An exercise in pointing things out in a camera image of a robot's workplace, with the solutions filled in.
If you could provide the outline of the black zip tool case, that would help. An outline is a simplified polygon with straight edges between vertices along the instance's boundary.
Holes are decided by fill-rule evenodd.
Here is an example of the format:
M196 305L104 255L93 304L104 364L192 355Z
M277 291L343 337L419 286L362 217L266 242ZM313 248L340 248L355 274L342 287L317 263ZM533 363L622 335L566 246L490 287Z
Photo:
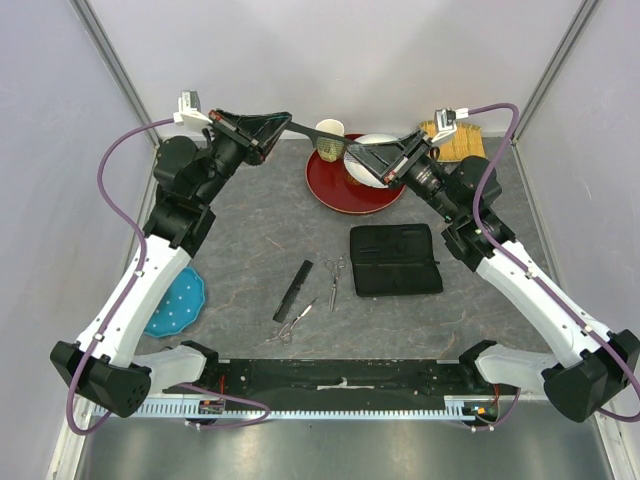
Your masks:
M349 257L359 297L432 295L444 290L431 229L425 223L354 227Z

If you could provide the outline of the silver thinning scissors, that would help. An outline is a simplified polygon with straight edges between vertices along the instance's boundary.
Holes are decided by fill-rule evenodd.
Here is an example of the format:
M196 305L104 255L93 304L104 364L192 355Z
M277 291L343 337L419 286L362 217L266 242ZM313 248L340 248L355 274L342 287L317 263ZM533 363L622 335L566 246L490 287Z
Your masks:
M329 311L335 311L338 284L342 270L346 267L345 255L339 256L337 259L327 259L323 262L324 267L329 271L331 276L331 290L329 295Z

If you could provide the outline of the silver hair scissors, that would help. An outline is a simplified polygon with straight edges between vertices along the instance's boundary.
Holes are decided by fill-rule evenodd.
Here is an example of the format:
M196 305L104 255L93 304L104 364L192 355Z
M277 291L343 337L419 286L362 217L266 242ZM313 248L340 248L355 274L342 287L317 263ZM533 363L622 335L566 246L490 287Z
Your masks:
M293 332L300 321L312 310L318 297L314 298L298 315L291 321L286 322L282 327L278 327L274 334L266 339L267 343L280 342L284 346L291 345L293 342Z

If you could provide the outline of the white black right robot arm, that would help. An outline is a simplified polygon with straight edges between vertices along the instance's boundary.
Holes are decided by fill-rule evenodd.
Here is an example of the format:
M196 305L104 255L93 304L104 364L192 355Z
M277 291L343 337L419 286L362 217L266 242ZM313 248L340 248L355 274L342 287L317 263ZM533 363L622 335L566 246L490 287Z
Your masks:
M540 354L483 341L463 355L460 386L473 394L491 384L541 393L574 422L602 412L625 388L637 389L638 338L590 316L536 265L491 207L502 192L495 164L469 156L447 170L434 150L422 130L394 141L349 141L346 147L381 184L409 188L439 214L450 253L506 297L551 350Z

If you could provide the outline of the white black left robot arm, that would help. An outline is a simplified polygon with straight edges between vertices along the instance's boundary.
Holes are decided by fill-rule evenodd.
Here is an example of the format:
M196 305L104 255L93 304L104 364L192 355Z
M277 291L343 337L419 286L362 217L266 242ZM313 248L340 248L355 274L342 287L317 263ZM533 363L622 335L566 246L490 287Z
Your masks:
M260 165L291 122L288 112L236 115L213 110L179 113L174 120L203 134L163 141L153 175L156 201L144 226L134 228L139 249L96 319L72 342L59 341L50 359L69 387L119 417L132 415L150 394L187 383L208 393L219 369L215 352L195 342L137 356L141 335L178 274L195 256L215 220L213 199L241 164Z

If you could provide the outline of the black hair comb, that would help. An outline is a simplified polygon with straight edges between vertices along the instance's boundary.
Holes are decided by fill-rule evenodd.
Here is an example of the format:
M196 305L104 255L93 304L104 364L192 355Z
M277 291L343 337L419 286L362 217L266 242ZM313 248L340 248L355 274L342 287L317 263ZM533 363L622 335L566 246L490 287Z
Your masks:
M277 323L283 323L295 302L297 295L299 294L302 285L307 279L310 271L312 270L314 263L310 260L304 260L299 270L297 271L294 279L289 285L285 295L279 303L272 320Z

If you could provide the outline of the white paper plate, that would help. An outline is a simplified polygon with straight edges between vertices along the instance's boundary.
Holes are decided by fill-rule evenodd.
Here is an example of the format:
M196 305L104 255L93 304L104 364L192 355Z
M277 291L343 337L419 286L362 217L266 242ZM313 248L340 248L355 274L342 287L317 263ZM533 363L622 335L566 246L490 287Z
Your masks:
M390 143L396 141L397 137L389 134L366 134L356 139L361 144L377 144ZM352 154L345 152L343 157L344 166L351 177L362 185L376 188L387 189L388 186L377 180L374 175L369 172Z

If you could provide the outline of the pale yellow ceramic mug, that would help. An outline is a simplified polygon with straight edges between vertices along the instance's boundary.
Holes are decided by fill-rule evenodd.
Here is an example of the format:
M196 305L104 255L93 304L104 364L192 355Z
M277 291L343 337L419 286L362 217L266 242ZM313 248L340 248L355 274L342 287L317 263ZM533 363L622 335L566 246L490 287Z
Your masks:
M320 158L329 163L337 161L344 150L344 141L338 140L345 133L343 123L336 119L324 119L316 124L315 129L321 132L316 140Z

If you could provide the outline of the red round lacquer tray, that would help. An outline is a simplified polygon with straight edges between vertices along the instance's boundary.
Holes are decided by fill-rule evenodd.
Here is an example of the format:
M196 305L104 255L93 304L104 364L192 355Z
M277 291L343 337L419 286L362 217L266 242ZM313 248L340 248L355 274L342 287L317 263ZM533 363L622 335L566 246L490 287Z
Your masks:
M382 211L398 201L405 187L377 189L366 186L346 169L342 160L327 162L314 149L305 167L307 186L312 195L331 210L349 215Z

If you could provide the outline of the yellow woven bamboo tray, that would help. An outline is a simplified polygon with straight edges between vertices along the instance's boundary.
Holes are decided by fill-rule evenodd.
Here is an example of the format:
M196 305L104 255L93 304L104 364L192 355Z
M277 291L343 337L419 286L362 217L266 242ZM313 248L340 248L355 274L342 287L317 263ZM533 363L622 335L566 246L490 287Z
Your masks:
M450 140L429 151L429 157L440 163L458 163L468 156L485 157L482 130L469 123L458 124Z

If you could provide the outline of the blue dotted plate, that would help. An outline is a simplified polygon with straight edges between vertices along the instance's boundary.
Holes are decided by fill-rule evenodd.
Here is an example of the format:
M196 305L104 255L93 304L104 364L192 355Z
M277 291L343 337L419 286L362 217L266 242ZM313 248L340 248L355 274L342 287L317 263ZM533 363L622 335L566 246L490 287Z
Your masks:
M152 338L177 335L197 320L205 302L204 280L194 268L186 267L165 292L143 333Z

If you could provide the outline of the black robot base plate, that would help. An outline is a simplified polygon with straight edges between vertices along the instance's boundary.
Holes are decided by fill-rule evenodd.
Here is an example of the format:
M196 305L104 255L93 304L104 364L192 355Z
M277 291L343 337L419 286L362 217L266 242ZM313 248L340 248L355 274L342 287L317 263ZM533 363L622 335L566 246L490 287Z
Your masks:
M492 398L494 387L458 362L411 359L231 359L209 362L194 385L273 410L438 408L446 396Z

